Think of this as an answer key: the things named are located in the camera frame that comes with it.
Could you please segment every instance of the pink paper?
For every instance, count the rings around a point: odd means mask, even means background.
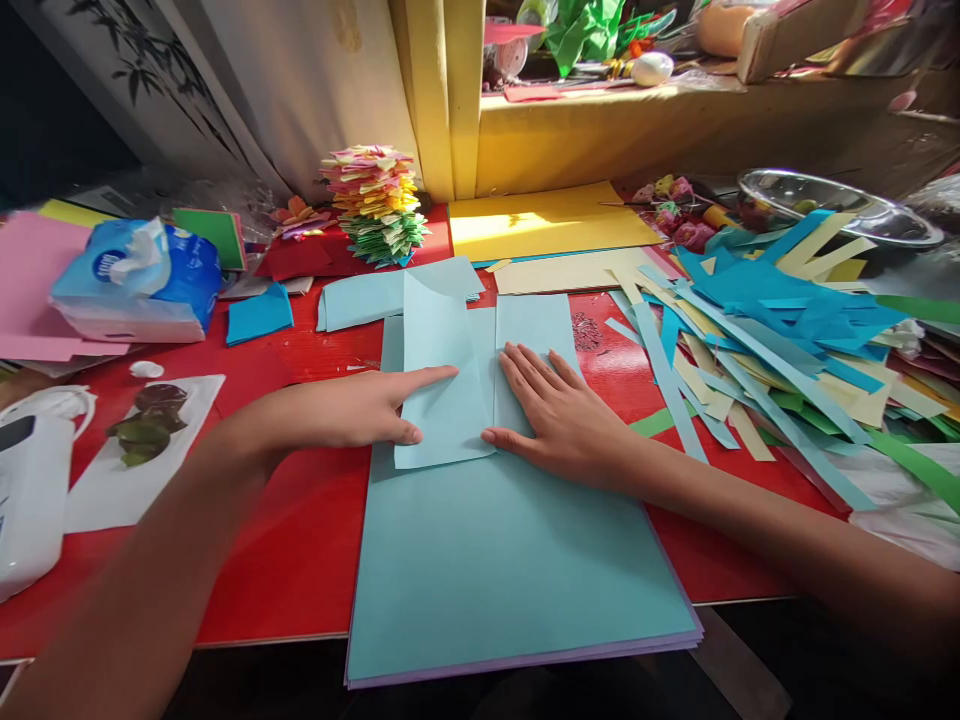
[[[0,229],[0,357],[62,362],[123,355],[127,343],[84,340],[56,309],[50,288],[86,247],[90,228],[18,212]]]

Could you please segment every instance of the left hand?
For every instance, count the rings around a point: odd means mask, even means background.
[[[397,408],[415,390],[458,372],[444,365],[291,385],[251,403],[234,418],[249,425],[244,432],[248,439],[262,439],[271,450],[360,447],[383,441],[416,445],[423,433],[402,420]]]

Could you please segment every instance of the tissue box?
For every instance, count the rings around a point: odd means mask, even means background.
[[[50,304],[86,338],[203,340],[222,283],[217,249],[154,220],[94,228],[83,254],[50,291]]]

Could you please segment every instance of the right hand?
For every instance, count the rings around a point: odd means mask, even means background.
[[[556,370],[524,345],[507,343],[500,353],[500,367],[536,437],[507,428],[487,428],[481,437],[568,480],[635,494],[628,478],[643,438],[559,354],[551,350],[549,357]]]

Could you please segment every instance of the white paper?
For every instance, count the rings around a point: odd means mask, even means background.
[[[147,383],[147,386],[169,383],[187,393],[180,409],[180,419],[187,427],[171,435],[170,444],[153,460],[131,468],[121,460],[123,449],[119,441],[108,438],[67,495],[64,532],[136,525],[180,469],[225,379],[224,375],[206,375]],[[135,413],[136,408],[130,408],[125,417]]]

